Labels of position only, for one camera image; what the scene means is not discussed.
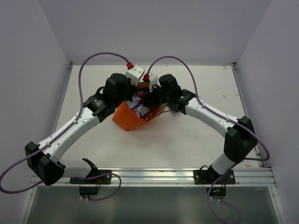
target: white table surface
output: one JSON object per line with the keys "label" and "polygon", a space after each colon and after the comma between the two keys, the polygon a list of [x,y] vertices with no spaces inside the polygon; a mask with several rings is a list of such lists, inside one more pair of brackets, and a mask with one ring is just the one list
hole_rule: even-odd
{"label": "white table surface", "polygon": [[[73,67],[57,129],[79,109],[78,71]],[[230,66],[190,66],[203,100],[215,108],[241,118],[244,115]],[[112,73],[125,73],[122,65],[88,65],[83,69],[84,101],[105,85]],[[172,74],[182,89],[194,92],[191,77],[183,66],[155,66],[158,76]],[[126,132],[112,121],[112,115],[88,131],[62,159],[88,158],[99,168],[199,168],[210,165],[223,152],[224,139],[201,121],[181,113],[161,114],[150,124]],[[249,154],[256,158],[254,150]],[[238,167],[258,167],[244,161]]]}

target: red connector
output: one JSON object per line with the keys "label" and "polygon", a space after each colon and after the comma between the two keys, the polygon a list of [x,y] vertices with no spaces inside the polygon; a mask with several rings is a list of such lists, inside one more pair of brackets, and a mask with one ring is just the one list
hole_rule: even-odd
{"label": "red connector", "polygon": [[127,63],[127,68],[128,68],[128,69],[131,69],[131,68],[133,68],[133,67],[134,67],[133,63],[131,63],[131,62],[128,62],[128,63]]}
{"label": "red connector", "polygon": [[149,74],[145,74],[143,77],[144,81],[148,81],[150,79],[150,75]]}

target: white wall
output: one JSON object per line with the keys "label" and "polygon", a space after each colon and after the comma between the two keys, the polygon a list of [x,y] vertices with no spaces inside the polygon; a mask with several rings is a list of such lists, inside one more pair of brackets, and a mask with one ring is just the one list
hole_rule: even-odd
{"label": "white wall", "polygon": [[[98,51],[137,64],[175,55],[189,64],[236,62],[271,0],[39,0],[62,49],[82,62]],[[91,63],[122,63],[111,56]]]}
{"label": "white wall", "polygon": [[[53,130],[69,64],[37,0],[0,1],[0,172],[25,156],[29,141]],[[22,163],[2,186],[21,189],[32,173]],[[17,223],[26,193],[0,192],[0,223]]]}
{"label": "white wall", "polygon": [[288,223],[297,223],[299,180],[299,1],[273,0],[237,63],[256,132],[271,153]]}

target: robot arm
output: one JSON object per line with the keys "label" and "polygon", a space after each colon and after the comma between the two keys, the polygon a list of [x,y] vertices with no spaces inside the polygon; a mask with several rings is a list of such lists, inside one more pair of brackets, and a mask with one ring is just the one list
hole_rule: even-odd
{"label": "robot arm", "polygon": [[[103,93],[100,93],[102,88],[99,88],[84,102],[79,118],[77,118],[77,113],[64,126],[37,145],[30,142],[25,146],[26,155],[46,147],[43,151],[27,159],[28,166],[45,185],[52,185],[61,177],[86,177],[90,176],[91,172],[94,176],[97,175],[96,166],[88,159],[64,162],[60,159],[83,134],[113,114],[123,101],[132,99],[143,74],[144,69],[137,65],[127,70],[125,75],[112,74],[106,81]],[[52,139],[59,136],[69,126],[70,128],[64,134],[50,144]]]}
{"label": "robot arm", "polygon": [[197,101],[194,93],[188,90],[181,90],[175,77],[171,74],[161,76],[159,83],[160,86],[147,93],[144,105],[157,108],[162,103],[168,103],[175,111],[180,111],[185,115],[201,120],[225,138],[224,152],[210,165],[207,172],[200,175],[205,180],[205,184],[214,182],[227,170],[240,163],[257,145],[257,140],[248,132],[228,122],[228,119],[233,120],[254,132],[249,118],[244,116],[238,119],[203,102],[206,107],[227,118],[227,120],[219,118],[207,110],[205,106],[202,106]]}

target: cable clip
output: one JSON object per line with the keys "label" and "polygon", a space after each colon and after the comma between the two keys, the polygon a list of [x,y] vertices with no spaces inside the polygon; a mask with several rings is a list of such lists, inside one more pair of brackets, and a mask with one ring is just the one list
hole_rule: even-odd
{"label": "cable clip", "polygon": [[45,143],[49,148],[51,147],[51,144],[47,141],[46,143]]}

